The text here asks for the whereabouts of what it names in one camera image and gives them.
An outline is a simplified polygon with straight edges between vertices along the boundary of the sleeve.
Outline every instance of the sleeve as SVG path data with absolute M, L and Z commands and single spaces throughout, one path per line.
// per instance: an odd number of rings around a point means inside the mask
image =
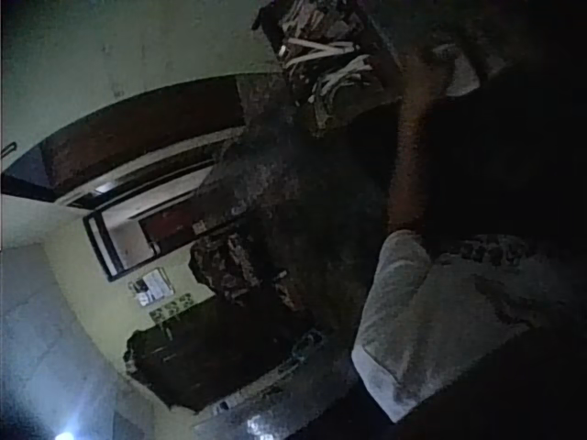
M 387 237 L 367 302 L 363 308 L 355 345 L 367 346 L 410 303 L 424 282 L 431 259 L 420 236 L 400 230 Z

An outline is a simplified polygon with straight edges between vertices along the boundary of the person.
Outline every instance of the person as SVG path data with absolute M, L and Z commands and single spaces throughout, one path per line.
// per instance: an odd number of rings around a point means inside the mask
M 582 280 L 540 246 L 484 235 L 435 258 L 426 249 L 426 118 L 446 89 L 449 65 L 418 53 L 405 64 L 390 235 L 351 354 L 368 392 L 393 422 L 526 330 L 564 324 L 582 331 L 583 325 Z

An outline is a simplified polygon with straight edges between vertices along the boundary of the wall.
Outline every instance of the wall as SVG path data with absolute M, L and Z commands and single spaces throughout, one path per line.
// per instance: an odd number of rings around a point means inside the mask
M 71 431 L 78 438 L 121 440 L 121 424 L 153 438 L 153 405 L 116 373 L 80 326 L 42 246 L 0 255 L 3 422 L 37 426 L 27 438 Z
M 86 214 L 84 209 L 2 194 L 2 247 L 17 248 L 40 243 L 51 231 Z
M 276 71 L 250 30 L 266 0 L 3 2 L 3 169 L 49 134 L 132 95 Z
M 176 294 L 190 292 L 198 301 L 213 293 L 198 284 L 187 267 L 190 246 L 181 247 L 126 277 L 108 282 L 98 263 L 80 220 L 51 234 L 44 243 L 50 266 L 63 294 L 88 335 L 118 371 L 124 371 L 122 356 L 127 339 L 135 330 L 154 326 L 149 310 L 132 297 L 128 283 L 148 271 L 165 269 Z

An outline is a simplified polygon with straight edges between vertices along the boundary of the yellow wall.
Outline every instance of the yellow wall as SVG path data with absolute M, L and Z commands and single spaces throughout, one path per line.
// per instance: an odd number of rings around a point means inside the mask
M 113 282 L 106 279 L 82 220 L 75 220 L 51 234 L 44 248 L 57 282 L 80 323 L 105 357 L 121 372 L 124 372 L 122 356 L 127 339 L 135 330 L 153 327 L 149 311 L 165 302 L 141 307 L 127 287 L 130 281 L 161 267 L 175 289 L 175 297 L 190 292 L 197 302 L 201 302 L 213 295 L 195 280 L 187 267 L 190 245 Z

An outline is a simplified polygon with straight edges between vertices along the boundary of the patterned fabric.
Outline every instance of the patterned fabric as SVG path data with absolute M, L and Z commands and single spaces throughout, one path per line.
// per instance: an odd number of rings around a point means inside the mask
M 276 271 L 245 220 L 238 220 L 192 246 L 190 269 L 196 279 L 229 301 L 270 281 Z

